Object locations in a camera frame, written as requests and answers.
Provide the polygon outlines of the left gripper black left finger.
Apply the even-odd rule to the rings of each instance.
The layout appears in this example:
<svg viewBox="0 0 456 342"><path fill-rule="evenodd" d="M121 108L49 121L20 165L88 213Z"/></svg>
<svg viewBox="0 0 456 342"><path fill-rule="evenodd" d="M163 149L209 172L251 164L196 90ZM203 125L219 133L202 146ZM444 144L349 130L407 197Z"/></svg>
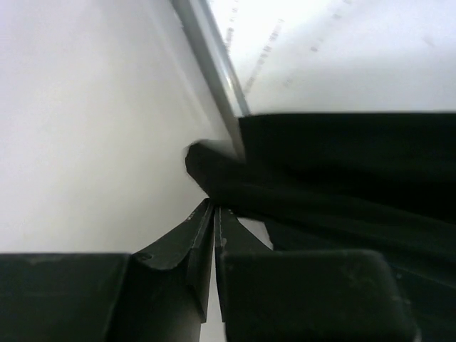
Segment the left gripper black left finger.
<svg viewBox="0 0 456 342"><path fill-rule="evenodd" d="M198 341L213 204L134 253L1 255L3 341Z"/></svg>

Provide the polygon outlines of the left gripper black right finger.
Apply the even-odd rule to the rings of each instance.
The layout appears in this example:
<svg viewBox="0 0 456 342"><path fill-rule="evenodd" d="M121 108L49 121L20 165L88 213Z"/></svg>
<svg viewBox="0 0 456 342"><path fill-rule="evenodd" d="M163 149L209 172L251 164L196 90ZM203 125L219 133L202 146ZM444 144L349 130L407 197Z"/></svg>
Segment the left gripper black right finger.
<svg viewBox="0 0 456 342"><path fill-rule="evenodd" d="M408 301L378 252L278 252L225 208L214 216L228 341L419 341Z"/></svg>

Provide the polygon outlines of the black trousers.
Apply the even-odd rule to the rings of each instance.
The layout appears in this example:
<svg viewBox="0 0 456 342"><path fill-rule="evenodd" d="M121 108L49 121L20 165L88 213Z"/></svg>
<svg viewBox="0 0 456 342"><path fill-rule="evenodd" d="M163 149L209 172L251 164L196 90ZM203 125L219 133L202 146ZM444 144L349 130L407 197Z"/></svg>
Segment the black trousers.
<svg viewBox="0 0 456 342"><path fill-rule="evenodd" d="M239 120L185 167L217 204L261 220L282 251L374 249L400 275L425 341L455 339L455 116L289 113Z"/></svg>

